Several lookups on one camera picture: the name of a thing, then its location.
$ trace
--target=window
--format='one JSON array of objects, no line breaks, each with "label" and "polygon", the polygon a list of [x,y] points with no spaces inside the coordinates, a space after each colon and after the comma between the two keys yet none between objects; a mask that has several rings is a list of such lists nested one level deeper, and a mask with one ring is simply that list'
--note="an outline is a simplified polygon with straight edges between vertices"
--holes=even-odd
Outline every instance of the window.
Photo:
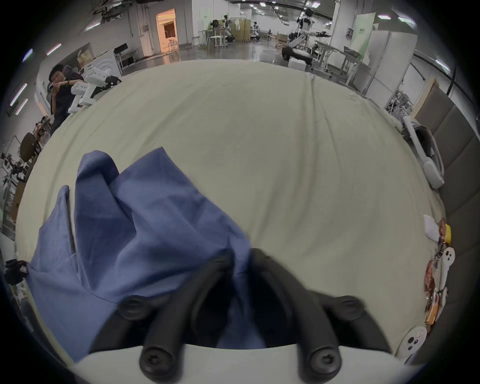
[{"label": "window", "polygon": [[175,37],[175,25],[173,22],[164,24],[163,27],[165,28],[165,37]]}]

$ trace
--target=poster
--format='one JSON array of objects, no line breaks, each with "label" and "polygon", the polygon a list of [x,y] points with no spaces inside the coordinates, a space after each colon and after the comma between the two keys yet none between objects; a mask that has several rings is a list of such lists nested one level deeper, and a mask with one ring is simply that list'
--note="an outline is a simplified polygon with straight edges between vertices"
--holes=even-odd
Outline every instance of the poster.
[{"label": "poster", "polygon": [[357,51],[360,54],[359,59],[363,59],[363,55],[367,50],[368,40],[370,39],[370,33],[372,33],[373,21],[375,19],[375,13],[365,13],[363,15],[357,15],[355,24],[353,26],[353,37],[350,43],[350,48]]}]

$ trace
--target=white pillar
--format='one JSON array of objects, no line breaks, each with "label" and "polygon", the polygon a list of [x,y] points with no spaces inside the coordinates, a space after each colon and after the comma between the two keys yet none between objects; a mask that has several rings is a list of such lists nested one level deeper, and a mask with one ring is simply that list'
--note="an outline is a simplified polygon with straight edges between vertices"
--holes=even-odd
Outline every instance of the white pillar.
[{"label": "white pillar", "polygon": [[[347,29],[353,28],[355,16],[363,13],[363,2],[359,0],[341,0],[335,4],[335,11],[332,23],[332,37],[330,45],[343,50],[343,47],[349,47],[351,39],[346,38]],[[328,60],[329,64],[341,67],[345,57],[339,53],[332,52]]]}]

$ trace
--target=white box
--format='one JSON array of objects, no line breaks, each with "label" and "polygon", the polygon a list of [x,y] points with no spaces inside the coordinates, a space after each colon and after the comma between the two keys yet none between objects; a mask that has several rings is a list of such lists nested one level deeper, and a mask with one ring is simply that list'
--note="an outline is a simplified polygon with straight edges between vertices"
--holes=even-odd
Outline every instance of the white box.
[{"label": "white box", "polygon": [[305,71],[306,66],[306,62],[304,62],[303,60],[298,60],[294,57],[290,57],[290,60],[288,61],[289,68],[298,69],[299,71]]}]

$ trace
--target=stool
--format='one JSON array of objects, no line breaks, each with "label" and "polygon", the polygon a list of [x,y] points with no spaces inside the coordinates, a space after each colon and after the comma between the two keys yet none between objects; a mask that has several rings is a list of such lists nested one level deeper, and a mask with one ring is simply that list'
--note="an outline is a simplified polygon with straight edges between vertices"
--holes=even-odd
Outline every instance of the stool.
[{"label": "stool", "polygon": [[218,48],[219,46],[223,47],[223,36],[221,35],[215,35],[215,36],[210,36],[208,39],[208,47],[210,48],[210,41],[213,40],[213,45],[215,48]]}]

